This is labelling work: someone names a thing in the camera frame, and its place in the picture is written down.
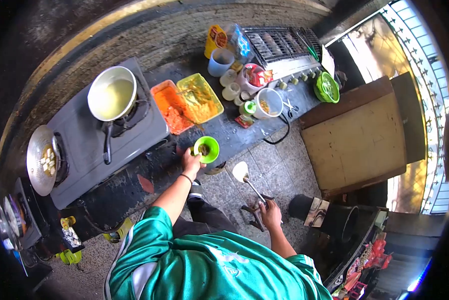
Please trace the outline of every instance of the sneaker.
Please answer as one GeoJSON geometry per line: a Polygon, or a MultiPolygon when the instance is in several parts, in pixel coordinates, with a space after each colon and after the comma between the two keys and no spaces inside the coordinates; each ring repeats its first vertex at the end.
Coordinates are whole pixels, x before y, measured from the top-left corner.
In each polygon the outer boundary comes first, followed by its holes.
{"type": "Polygon", "coordinates": [[[199,180],[197,180],[197,179],[195,179],[191,185],[191,189],[189,190],[187,200],[190,200],[193,198],[198,198],[200,201],[202,200],[202,201],[208,202],[204,199],[203,187],[202,187],[201,183],[199,182],[199,180]]]}

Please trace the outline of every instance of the pot handle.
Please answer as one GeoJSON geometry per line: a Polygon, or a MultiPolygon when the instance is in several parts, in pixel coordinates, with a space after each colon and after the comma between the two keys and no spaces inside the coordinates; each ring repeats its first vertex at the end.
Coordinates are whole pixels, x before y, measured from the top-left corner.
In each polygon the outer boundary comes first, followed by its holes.
{"type": "Polygon", "coordinates": [[[111,164],[111,129],[113,128],[113,122],[106,124],[106,138],[104,139],[104,152],[103,158],[106,165],[111,164]]]}

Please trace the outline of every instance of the tiled floor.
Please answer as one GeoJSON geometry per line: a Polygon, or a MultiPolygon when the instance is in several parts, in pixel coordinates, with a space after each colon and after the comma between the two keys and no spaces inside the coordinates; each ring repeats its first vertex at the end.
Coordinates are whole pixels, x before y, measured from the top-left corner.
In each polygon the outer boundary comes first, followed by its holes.
{"type": "MultiPolygon", "coordinates": [[[[285,133],[286,128],[273,134],[271,139],[277,141],[285,133]]],[[[302,221],[288,217],[289,201],[299,193],[321,197],[298,123],[291,123],[290,133],[281,143],[257,143],[230,159],[221,173],[199,177],[208,201],[228,216],[241,235],[271,247],[268,232],[261,232],[249,225],[252,215],[240,209],[246,203],[252,205],[257,201],[257,195],[252,189],[232,175],[233,167],[240,161],[248,164],[253,185],[261,193],[275,197],[283,216],[283,232],[298,250],[307,230],[302,221]]],[[[136,222],[141,213],[142,210],[139,210],[132,214],[132,221],[136,222]]],[[[191,220],[191,214],[186,208],[181,216],[191,220]]],[[[50,261],[54,270],[45,285],[55,289],[65,299],[101,299],[104,277],[120,244],[111,244],[99,235],[86,241],[85,246],[78,264],[65,266],[60,260],[50,261]]]]}

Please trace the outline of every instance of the gray stove top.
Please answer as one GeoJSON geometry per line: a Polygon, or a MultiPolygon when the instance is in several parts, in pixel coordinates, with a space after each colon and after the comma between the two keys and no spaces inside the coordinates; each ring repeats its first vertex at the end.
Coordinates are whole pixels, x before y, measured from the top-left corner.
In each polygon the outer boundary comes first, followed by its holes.
{"type": "Polygon", "coordinates": [[[68,176],[51,191],[51,198],[58,209],[68,206],[169,134],[168,125],[149,93],[136,58],[119,65],[130,69],[137,81],[144,85],[141,88],[138,83],[138,97],[149,99],[149,112],[133,128],[111,138],[110,165],[103,161],[105,135],[101,131],[102,122],[93,117],[88,108],[91,85],[81,90],[54,115],[48,126],[61,134],[69,163],[68,176]]]}

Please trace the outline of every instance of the wrist bracelet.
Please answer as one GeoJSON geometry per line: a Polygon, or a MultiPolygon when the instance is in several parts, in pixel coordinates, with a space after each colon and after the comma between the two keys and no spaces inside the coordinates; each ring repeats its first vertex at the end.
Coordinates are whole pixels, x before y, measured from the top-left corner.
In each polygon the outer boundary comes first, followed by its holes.
{"type": "Polygon", "coordinates": [[[179,176],[184,176],[184,177],[188,178],[188,180],[189,180],[189,182],[191,183],[191,185],[193,184],[193,181],[192,181],[191,178],[188,177],[187,175],[185,175],[185,174],[180,174],[179,176]]]}

